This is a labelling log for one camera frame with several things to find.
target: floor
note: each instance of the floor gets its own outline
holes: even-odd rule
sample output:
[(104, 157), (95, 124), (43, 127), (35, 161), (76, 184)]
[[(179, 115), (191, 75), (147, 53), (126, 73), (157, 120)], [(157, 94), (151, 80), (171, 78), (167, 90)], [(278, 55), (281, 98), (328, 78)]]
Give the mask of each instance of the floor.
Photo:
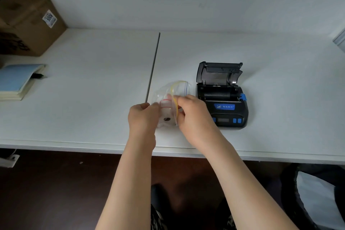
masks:
[[(107, 199), (120, 155), (18, 150), (13, 168), (0, 168), (0, 229), (91, 230)], [(246, 162), (265, 182), (285, 163)], [(204, 158), (152, 158), (152, 184), (166, 189), (179, 229), (214, 229), (224, 197)]]

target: desk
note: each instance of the desk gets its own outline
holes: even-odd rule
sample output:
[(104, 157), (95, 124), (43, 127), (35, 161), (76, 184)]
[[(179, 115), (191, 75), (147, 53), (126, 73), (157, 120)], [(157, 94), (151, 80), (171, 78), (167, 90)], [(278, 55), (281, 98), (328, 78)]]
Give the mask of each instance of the desk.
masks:
[(0, 147), (121, 153), (130, 106), (145, 102), (158, 32), (68, 29), (22, 101), (0, 102)]
[[(149, 91), (175, 80), (192, 84), (199, 63), (243, 62), (248, 125), (221, 128), (246, 160), (345, 163), (345, 55), (309, 35), (162, 32)], [(156, 131), (158, 149), (199, 157), (178, 128)]]

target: metal bracket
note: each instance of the metal bracket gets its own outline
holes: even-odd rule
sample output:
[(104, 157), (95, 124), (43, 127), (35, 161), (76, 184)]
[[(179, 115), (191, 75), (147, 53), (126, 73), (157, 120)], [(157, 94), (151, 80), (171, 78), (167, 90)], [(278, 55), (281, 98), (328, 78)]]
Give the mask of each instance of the metal bracket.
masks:
[(8, 158), (0, 158), (0, 167), (12, 168), (20, 155), (10, 155)]

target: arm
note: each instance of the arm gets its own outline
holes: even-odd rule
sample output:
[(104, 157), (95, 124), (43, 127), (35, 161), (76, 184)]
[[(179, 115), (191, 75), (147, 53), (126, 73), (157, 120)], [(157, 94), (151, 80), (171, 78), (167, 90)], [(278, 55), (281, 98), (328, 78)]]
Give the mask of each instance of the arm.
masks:
[(297, 230), (222, 135), (205, 103), (192, 95), (177, 97), (177, 101), (185, 113), (178, 116), (180, 130), (210, 162), (224, 191), (236, 228)]
[(129, 139), (96, 230), (150, 228), (151, 156), (158, 117), (158, 104), (131, 107)]

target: blue logo sticker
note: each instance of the blue logo sticker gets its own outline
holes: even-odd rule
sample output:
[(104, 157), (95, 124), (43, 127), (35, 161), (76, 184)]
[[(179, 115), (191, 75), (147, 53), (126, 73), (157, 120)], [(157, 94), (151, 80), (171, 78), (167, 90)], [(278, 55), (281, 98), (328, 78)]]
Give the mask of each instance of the blue logo sticker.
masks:
[(222, 109), (222, 110), (235, 110), (234, 104), (215, 104), (216, 109)]

